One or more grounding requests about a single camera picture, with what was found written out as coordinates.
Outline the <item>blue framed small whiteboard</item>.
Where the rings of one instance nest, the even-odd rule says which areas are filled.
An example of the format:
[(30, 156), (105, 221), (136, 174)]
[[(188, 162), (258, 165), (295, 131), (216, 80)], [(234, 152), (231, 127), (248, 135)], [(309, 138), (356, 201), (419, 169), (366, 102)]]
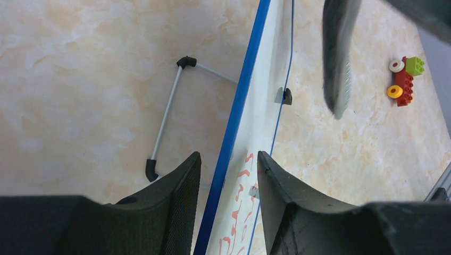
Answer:
[(260, 213), (256, 156), (272, 152), (293, 56), (293, 1), (260, 1), (194, 254), (249, 254)]

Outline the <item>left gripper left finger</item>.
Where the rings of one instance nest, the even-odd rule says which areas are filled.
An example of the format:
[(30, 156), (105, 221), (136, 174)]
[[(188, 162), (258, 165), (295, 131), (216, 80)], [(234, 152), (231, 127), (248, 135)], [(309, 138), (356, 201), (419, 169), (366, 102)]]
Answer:
[(1, 254), (190, 254), (201, 165), (193, 152), (115, 204), (81, 195), (1, 197)]

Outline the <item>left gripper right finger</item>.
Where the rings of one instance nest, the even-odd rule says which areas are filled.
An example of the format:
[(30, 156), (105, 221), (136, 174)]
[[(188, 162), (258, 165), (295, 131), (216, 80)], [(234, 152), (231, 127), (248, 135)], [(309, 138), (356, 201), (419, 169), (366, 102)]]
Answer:
[(312, 188), (267, 152), (257, 155), (268, 254), (450, 254), (450, 203), (355, 206)]

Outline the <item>grey oval whiteboard eraser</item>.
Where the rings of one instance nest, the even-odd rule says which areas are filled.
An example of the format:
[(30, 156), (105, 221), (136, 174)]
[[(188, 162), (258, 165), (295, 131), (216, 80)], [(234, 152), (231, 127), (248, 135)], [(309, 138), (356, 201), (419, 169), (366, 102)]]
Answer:
[(335, 119), (343, 117), (351, 95), (350, 46), (361, 1), (324, 2), (322, 15), (323, 95)]

